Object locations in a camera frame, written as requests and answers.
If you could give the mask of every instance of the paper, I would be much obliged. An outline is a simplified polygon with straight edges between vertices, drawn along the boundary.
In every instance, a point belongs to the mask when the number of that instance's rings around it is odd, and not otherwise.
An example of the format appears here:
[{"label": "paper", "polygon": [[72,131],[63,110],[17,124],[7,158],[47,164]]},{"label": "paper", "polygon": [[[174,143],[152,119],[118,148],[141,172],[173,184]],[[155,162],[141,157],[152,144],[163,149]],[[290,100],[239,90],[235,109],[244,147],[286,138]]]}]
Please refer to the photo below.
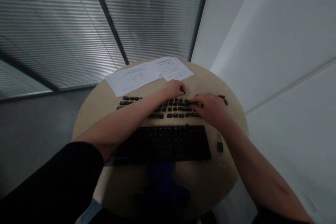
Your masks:
[{"label": "paper", "polygon": [[161,75],[150,63],[142,63],[106,76],[106,81],[117,97],[160,79]]},{"label": "paper", "polygon": [[183,80],[190,76],[194,76],[178,58],[176,57],[163,57],[155,59],[151,62],[154,68],[165,78],[166,81],[172,79]]}]

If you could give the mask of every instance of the horizontal blinds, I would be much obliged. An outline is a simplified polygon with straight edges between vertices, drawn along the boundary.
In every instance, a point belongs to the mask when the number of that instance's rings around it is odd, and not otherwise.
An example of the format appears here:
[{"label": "horizontal blinds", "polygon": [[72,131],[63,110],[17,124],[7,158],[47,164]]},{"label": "horizontal blinds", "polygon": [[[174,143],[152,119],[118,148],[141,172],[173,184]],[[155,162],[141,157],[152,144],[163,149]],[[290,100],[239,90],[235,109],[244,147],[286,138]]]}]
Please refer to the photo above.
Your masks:
[{"label": "horizontal blinds", "polygon": [[105,0],[130,63],[188,60],[201,0]]},{"label": "horizontal blinds", "polygon": [[125,66],[98,0],[0,0],[0,33],[3,51],[60,89]]},{"label": "horizontal blinds", "polygon": [[51,90],[0,61],[0,100],[46,92]]}]

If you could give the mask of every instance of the gray floor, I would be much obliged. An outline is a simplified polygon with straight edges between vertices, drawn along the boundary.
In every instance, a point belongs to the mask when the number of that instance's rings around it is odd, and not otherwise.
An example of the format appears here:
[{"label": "gray floor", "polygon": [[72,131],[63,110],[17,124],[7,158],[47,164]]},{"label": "gray floor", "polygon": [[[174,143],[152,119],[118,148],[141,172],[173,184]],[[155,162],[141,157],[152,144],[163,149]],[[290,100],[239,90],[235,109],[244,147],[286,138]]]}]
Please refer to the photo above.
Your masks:
[{"label": "gray floor", "polygon": [[[71,141],[91,90],[0,104],[0,198]],[[218,223],[251,223],[256,209],[241,181],[214,209]]]}]

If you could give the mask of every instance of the table top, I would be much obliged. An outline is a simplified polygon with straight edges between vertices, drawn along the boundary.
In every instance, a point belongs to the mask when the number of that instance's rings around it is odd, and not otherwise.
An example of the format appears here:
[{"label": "table top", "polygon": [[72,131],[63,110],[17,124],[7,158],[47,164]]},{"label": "table top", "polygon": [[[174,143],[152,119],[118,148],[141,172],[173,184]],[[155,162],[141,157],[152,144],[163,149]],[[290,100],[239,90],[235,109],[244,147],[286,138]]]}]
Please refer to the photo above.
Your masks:
[{"label": "table top", "polygon": [[[151,60],[140,61],[123,69],[149,61]],[[225,95],[229,104],[227,106],[229,114],[248,135],[245,113],[231,89],[207,69],[190,62],[183,63],[195,75],[182,80],[186,86],[186,94],[179,98],[190,99],[196,94],[205,92]],[[166,80],[161,78],[126,95],[145,97],[159,90],[165,83]],[[115,96],[106,80],[99,83],[79,110],[73,129],[73,138],[99,119],[115,111],[121,100],[122,97]],[[186,187],[191,193],[191,201],[188,203],[184,215],[184,219],[188,220],[201,216],[225,198],[237,182],[239,174],[225,141],[222,141],[224,152],[217,152],[219,133],[201,118],[167,118],[165,115],[164,119],[148,118],[141,126],[174,126],[186,123],[205,126],[212,156],[211,160],[175,163],[172,174],[174,181]],[[136,215],[138,211],[134,195],[142,192],[142,188],[147,182],[145,169],[144,165],[104,167],[93,194],[94,199],[119,216]]]}]

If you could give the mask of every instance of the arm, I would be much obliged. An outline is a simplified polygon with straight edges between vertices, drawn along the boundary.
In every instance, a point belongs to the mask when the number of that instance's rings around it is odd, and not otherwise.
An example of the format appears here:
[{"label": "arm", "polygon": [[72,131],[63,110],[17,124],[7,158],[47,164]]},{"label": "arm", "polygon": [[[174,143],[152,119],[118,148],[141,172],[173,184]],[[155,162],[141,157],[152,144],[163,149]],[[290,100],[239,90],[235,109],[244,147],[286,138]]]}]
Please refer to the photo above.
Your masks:
[{"label": "arm", "polygon": [[203,103],[203,107],[191,106],[224,137],[241,179],[255,203],[286,218],[312,222],[286,181],[230,118],[221,98],[211,93],[199,94],[190,102]]},{"label": "arm", "polygon": [[186,91],[183,82],[169,81],[162,89],[127,105],[99,120],[74,139],[94,145],[106,162],[112,152],[125,141],[148,116],[168,99]]},{"label": "arm", "polygon": [[104,162],[183,82],[112,112],[66,145],[0,201],[0,223],[74,223],[89,206]]}]

